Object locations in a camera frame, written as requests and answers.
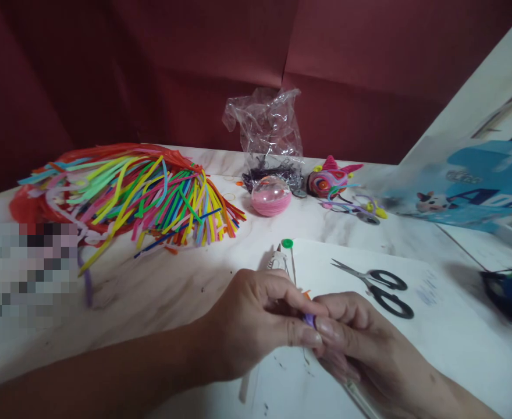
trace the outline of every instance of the pile of pipe cleaners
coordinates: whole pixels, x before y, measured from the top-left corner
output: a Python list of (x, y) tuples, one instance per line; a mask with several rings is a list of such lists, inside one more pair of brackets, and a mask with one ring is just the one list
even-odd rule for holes
[[(74, 223), (78, 244), (97, 252), (132, 231), (135, 258), (154, 248), (205, 246), (235, 237), (244, 212), (226, 201), (204, 169), (156, 144), (122, 143), (74, 150), (36, 169), (10, 203), (19, 223)], [(145, 235), (155, 242), (142, 248)]]

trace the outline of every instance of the cow illustration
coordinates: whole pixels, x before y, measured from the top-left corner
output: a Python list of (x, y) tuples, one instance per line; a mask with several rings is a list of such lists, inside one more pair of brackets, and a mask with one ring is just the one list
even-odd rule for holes
[(456, 198), (448, 198), (443, 194), (435, 195), (433, 191), (430, 191), (427, 195), (419, 192), (417, 197), (419, 202), (416, 206), (419, 212), (444, 212), (458, 208), (458, 205), (452, 204), (452, 201)]

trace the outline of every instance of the unicorn craft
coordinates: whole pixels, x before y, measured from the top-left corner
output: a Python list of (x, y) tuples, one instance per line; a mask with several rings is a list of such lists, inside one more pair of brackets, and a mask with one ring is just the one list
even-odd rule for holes
[(345, 190), (347, 180), (353, 177), (353, 172), (362, 167), (362, 164), (358, 164), (340, 169), (333, 156), (329, 155), (323, 166), (316, 166), (308, 175), (308, 193), (319, 198), (327, 198), (330, 190), (335, 187), (335, 192), (331, 196), (333, 198)]

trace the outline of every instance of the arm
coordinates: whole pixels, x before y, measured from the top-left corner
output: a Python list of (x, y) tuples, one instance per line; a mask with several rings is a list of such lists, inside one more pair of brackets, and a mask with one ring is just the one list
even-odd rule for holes
[(328, 317), (315, 324), (320, 362), (341, 383), (352, 380), (386, 417), (498, 419), (494, 411), (430, 365), (366, 299), (356, 293), (315, 298)]
[(0, 417), (130, 417), (203, 385), (196, 324), (42, 367), (0, 386)]
[(205, 316), (59, 361), (0, 386), (0, 417), (138, 417), (174, 394), (241, 377), (278, 346), (318, 348), (289, 314), (327, 315), (283, 271), (242, 270)]

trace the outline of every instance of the red backdrop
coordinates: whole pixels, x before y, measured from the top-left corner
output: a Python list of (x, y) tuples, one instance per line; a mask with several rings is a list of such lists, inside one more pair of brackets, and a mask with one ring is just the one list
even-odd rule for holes
[(240, 150), (227, 97), (296, 86), (309, 157), (398, 163), (511, 0), (0, 2), (0, 191), (71, 148)]

